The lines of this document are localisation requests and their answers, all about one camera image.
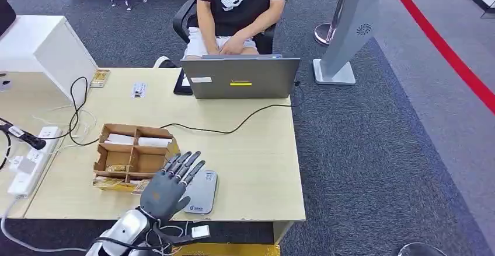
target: speaker grille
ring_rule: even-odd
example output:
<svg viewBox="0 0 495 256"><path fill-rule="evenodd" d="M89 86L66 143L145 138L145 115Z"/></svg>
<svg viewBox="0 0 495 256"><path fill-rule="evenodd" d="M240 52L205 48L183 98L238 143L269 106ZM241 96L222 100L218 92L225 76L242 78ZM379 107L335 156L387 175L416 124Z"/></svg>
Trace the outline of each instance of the speaker grille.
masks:
<svg viewBox="0 0 495 256"><path fill-rule="evenodd" d="M357 35L359 36L365 36L368 33L371 32L371 25L368 23L364 23L361 26L359 26L356 30Z"/></svg>

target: cardboard box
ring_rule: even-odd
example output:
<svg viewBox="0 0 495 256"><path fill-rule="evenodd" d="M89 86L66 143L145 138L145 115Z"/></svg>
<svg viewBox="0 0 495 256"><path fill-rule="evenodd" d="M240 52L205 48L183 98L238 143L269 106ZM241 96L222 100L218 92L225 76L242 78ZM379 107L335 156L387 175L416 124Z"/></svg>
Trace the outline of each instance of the cardboard box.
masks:
<svg viewBox="0 0 495 256"><path fill-rule="evenodd" d="M132 136L132 145L105 143L109 134ZM140 146L141 137L171 139L167 147ZM105 124L99 139L100 157L93 165L93 185L103 190L140 194L155 173L174 154L180 153L177 140L166 129L121 124Z"/></svg>

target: white power strip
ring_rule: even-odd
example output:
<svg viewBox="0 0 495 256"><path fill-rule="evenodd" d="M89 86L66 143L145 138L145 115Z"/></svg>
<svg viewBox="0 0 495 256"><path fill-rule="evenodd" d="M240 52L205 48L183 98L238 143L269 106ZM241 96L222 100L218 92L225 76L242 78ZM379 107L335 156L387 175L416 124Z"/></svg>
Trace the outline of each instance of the white power strip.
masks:
<svg viewBox="0 0 495 256"><path fill-rule="evenodd" d="M41 129L39 138L55 138L60 136L60 129L58 127L43 127ZM11 195L28 197L34 190L34 187L38 183L45 166L50 159L50 153L53 152L59 139L45 139L46 145L42 150L36 150L31 148L27 156L21 160L15 160L13 163L27 163L29 165L34 163L34 167L22 168L18 166L11 167L12 170L17 170L17 175L13 179L11 186L7 192ZM21 169L29 169L30 173L20 171Z"/></svg>

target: white cabinet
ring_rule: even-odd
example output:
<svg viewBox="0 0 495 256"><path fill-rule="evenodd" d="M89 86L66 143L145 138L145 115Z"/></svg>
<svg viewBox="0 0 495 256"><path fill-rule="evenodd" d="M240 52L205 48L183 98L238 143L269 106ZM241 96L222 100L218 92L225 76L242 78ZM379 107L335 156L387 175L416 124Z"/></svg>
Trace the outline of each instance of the white cabinet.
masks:
<svg viewBox="0 0 495 256"><path fill-rule="evenodd" d="M44 76L68 100L75 79L91 82L97 65L63 16L18 16L0 37L0 77L18 91L32 90L32 76ZM75 99L84 98L83 82L75 86Z"/></svg>

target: robotic finger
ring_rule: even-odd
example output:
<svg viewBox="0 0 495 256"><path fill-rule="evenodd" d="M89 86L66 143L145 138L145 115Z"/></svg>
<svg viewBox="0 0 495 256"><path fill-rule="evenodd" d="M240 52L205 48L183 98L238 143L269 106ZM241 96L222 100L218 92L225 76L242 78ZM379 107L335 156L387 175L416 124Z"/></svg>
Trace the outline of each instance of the robotic finger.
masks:
<svg viewBox="0 0 495 256"><path fill-rule="evenodd" d="M184 184L186 187L191 183L194 176L200 171L200 169L206 164L205 161L200 161L190 172L189 174L182 180L180 183Z"/></svg>
<svg viewBox="0 0 495 256"><path fill-rule="evenodd" d="M200 155L201 155L201 152L196 151L189 158L189 160L184 165L182 165L182 167L180 168L180 170L177 172L177 174L173 178L177 183L179 183L179 181L182 179L182 177L184 177L184 175L187 173L187 171L189 170L189 168L193 165L194 161L196 161L196 159L198 159L198 157Z"/></svg>
<svg viewBox="0 0 495 256"><path fill-rule="evenodd" d="M180 169L180 167L182 166L182 163L184 163L185 160L187 160L187 158L189 158L189 156L191 156L191 151L187 151L186 153L184 153L184 155L182 155L178 160L176 160L172 166L170 167L170 170L169 170L169 173L170 173L170 177L173 177L176 172Z"/></svg>
<svg viewBox="0 0 495 256"><path fill-rule="evenodd" d="M180 157L180 153L173 155L173 157L164 165L160 170L161 172L169 171L170 167L175 163L175 161Z"/></svg>

